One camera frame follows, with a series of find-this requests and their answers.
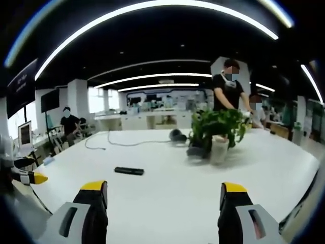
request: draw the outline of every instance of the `black t-shirt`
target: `black t-shirt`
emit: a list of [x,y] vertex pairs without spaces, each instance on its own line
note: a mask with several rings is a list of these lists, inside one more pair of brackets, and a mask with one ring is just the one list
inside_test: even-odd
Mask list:
[[76,124],[79,123],[79,119],[73,115],[70,115],[69,118],[62,117],[61,125],[64,126],[64,134],[68,135],[73,133],[76,130]]
[[[212,78],[212,88],[221,88],[223,94],[228,99],[228,101],[233,105],[234,108],[238,109],[239,106],[239,97],[240,94],[244,92],[242,85],[236,80],[236,87],[227,86],[225,80],[223,79],[222,75],[215,75]],[[218,111],[220,109],[226,109],[225,106],[219,101],[216,97],[214,91],[214,111]]]

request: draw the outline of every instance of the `green leaves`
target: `green leaves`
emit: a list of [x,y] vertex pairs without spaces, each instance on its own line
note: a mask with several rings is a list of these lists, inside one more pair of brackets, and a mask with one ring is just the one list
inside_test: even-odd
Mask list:
[[211,146],[213,135],[225,136],[229,140],[229,148],[236,146],[245,135],[246,128],[242,113],[237,109],[221,111],[207,110],[192,116],[192,134],[190,141],[203,147]]

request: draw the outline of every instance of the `black remote control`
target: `black remote control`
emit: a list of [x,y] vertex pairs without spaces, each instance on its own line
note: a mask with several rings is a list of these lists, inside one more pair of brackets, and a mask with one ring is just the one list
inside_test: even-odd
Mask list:
[[122,173],[122,174],[135,174],[135,175],[143,175],[144,170],[143,169],[134,169],[134,168],[124,168],[124,167],[116,167],[114,169],[116,173]]

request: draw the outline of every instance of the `curved ceiling light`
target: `curved ceiling light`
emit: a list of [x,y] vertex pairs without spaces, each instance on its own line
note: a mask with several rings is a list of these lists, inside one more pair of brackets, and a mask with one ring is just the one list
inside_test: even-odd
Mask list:
[[263,89],[265,89],[265,90],[269,90],[269,91],[271,91],[271,92],[275,92],[274,89],[269,88],[269,87],[267,87],[267,86],[260,85],[260,84],[255,84],[255,85],[256,85],[257,87],[259,87],[259,88],[263,88]]
[[241,20],[244,20],[245,22],[253,25],[254,27],[258,28],[265,34],[267,34],[269,37],[271,37],[274,40],[278,39],[278,36],[270,31],[268,28],[266,28],[264,25],[260,24],[256,20],[241,14],[235,10],[207,2],[201,2],[196,0],[155,0],[155,1],[149,1],[139,4],[133,4],[118,10],[115,10],[111,13],[105,14],[102,17],[99,17],[92,22],[88,23],[84,27],[80,28],[76,32],[74,32],[71,36],[69,36],[64,42],[62,42],[52,53],[51,55],[45,60],[45,62],[42,64],[40,69],[35,75],[35,80],[39,78],[41,73],[45,70],[45,68],[50,64],[50,62],[66,47],[68,46],[73,40],[75,40],[78,36],[85,33],[87,30],[93,28],[94,26],[108,20],[111,18],[114,18],[116,16],[119,16],[121,14],[129,13],[135,10],[139,9],[146,9],[151,7],[157,7],[157,6],[192,6],[192,7],[199,7],[199,8],[205,8],[205,9],[211,9],[219,12],[223,12],[225,14],[232,15],[236,18],[239,18]]
[[107,85],[113,85],[113,84],[129,81],[129,80],[138,80],[138,79],[144,79],[144,78],[164,77],[164,76],[199,76],[199,77],[210,77],[210,78],[212,77],[212,75],[210,75],[210,74],[197,74],[197,73],[168,73],[168,74],[142,75],[142,76],[136,76],[136,77],[131,77],[131,78],[108,82],[105,84],[95,86],[94,88],[101,88],[101,87],[104,87]]
[[15,61],[19,51],[25,43],[25,40],[32,34],[37,25],[56,7],[58,7],[65,0],[51,0],[46,5],[44,5],[28,22],[24,29],[19,34],[18,38],[11,47],[6,59],[4,66],[9,68]]
[[140,65],[150,65],[150,64],[158,64],[158,63],[167,63],[167,62],[210,63],[210,61],[208,61],[208,60],[199,60],[199,59],[163,59],[163,60],[156,60],[156,61],[148,61],[148,62],[142,62],[142,63],[138,63],[138,64],[134,64],[134,65],[128,65],[128,66],[120,67],[120,68],[117,68],[117,69],[105,71],[105,72],[102,72],[102,73],[100,73],[98,75],[94,75],[94,76],[90,77],[87,80],[95,79],[96,77],[99,77],[99,76],[102,76],[102,75],[106,75],[106,74],[109,74],[109,73],[112,73],[112,72],[115,72],[115,71],[128,69],[128,68],[132,68],[132,67],[136,67],[136,66],[140,66]]
[[316,85],[316,82],[314,81],[313,77],[311,76],[310,72],[308,71],[307,67],[305,65],[300,65],[300,67],[303,69],[303,71],[305,72],[306,76],[308,77],[308,79],[310,80],[310,83],[313,85],[316,93],[317,93],[317,96],[318,96],[318,99],[319,101],[323,104],[323,98],[321,97],[321,94],[318,90],[318,87]]
[[270,10],[287,28],[294,25],[293,19],[282,9],[275,0],[258,0]]
[[138,89],[148,89],[148,88],[161,88],[161,87],[175,87],[175,86],[199,86],[199,84],[191,84],[191,83],[177,83],[177,84],[159,84],[159,85],[143,85],[143,86],[136,86],[131,88],[124,88],[117,90],[118,92],[127,92],[128,90],[138,90]]

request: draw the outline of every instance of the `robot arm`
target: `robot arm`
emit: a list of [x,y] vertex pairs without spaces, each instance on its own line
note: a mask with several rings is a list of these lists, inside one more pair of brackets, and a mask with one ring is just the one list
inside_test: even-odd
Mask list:
[[66,202],[47,221],[38,243],[105,244],[108,218],[107,182],[84,185],[73,202]]
[[241,185],[224,182],[221,186],[219,243],[285,244],[279,225],[260,205],[253,205]]

